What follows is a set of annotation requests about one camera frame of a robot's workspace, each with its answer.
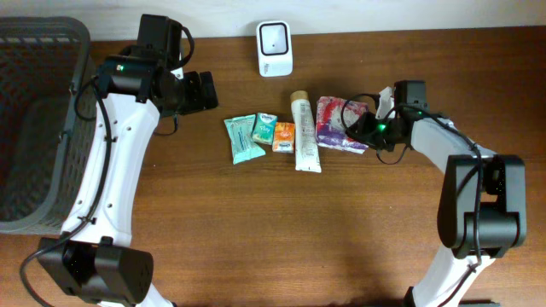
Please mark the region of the teal Kleenex tissue pack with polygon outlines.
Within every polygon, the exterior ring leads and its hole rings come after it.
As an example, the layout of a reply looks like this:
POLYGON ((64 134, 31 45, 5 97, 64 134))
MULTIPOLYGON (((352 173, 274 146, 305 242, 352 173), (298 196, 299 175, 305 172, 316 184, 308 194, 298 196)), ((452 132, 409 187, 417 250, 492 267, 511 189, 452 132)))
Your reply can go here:
POLYGON ((277 116, 268 113, 257 113, 252 139, 255 142, 271 145, 274 138, 277 116))

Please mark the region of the mint toilet wipes pack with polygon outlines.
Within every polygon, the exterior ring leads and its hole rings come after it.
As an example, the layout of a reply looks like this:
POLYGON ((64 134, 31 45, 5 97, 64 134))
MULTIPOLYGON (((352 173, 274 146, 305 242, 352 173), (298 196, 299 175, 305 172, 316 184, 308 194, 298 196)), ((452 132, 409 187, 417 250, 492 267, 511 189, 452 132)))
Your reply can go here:
POLYGON ((252 139, 255 119, 256 115, 252 114, 224 120, 234 165, 265 155, 265 151, 252 139))

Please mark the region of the white tube with tan cap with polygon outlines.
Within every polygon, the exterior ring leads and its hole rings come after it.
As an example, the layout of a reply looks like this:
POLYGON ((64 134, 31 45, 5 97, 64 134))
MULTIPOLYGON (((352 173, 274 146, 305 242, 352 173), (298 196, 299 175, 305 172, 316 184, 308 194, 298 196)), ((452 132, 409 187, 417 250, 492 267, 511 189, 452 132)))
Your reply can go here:
POLYGON ((316 126, 308 93, 304 90, 294 91, 290 100, 295 123, 295 170, 321 173, 316 126))

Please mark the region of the orange Kleenex tissue pack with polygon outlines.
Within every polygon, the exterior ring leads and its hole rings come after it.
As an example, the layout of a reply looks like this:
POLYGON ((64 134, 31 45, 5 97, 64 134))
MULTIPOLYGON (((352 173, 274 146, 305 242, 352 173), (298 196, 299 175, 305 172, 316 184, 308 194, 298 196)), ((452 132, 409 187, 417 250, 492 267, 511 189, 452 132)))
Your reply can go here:
POLYGON ((287 122, 277 122, 272 150, 276 153, 292 154, 294 152, 295 142, 295 124, 287 122))

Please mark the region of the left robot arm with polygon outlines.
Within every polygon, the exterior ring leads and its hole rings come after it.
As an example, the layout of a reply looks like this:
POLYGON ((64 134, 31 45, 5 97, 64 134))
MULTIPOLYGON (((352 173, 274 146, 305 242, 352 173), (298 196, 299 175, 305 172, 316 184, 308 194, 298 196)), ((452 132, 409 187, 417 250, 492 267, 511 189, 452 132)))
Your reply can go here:
POLYGON ((112 55, 90 84, 97 114, 83 181, 60 237, 42 238, 35 258, 66 295, 87 304, 170 306, 153 285, 152 254, 130 247, 133 203, 160 119, 218 106, 212 74, 112 55))

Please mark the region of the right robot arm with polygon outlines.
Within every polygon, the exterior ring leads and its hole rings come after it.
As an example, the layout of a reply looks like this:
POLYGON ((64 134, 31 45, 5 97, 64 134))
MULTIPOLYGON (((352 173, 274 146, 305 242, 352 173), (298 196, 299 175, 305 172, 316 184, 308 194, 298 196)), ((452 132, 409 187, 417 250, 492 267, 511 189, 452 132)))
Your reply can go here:
POLYGON ((402 104, 364 114, 346 134, 376 151, 402 144, 444 175, 437 213, 441 246, 406 306, 457 306, 477 277, 526 239, 525 164, 481 147, 437 113, 402 104))

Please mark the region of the red purple tissue pack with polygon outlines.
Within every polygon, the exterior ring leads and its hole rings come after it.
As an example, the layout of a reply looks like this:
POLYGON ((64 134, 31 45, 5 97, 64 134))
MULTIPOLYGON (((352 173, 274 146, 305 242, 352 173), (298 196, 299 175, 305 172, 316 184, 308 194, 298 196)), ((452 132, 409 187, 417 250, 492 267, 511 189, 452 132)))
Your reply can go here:
POLYGON ((320 147, 363 154, 368 146, 354 141, 346 134, 346 126, 353 125, 368 111, 365 102, 350 102, 345 109, 346 100, 334 96, 321 96, 317 101, 316 139, 320 147))

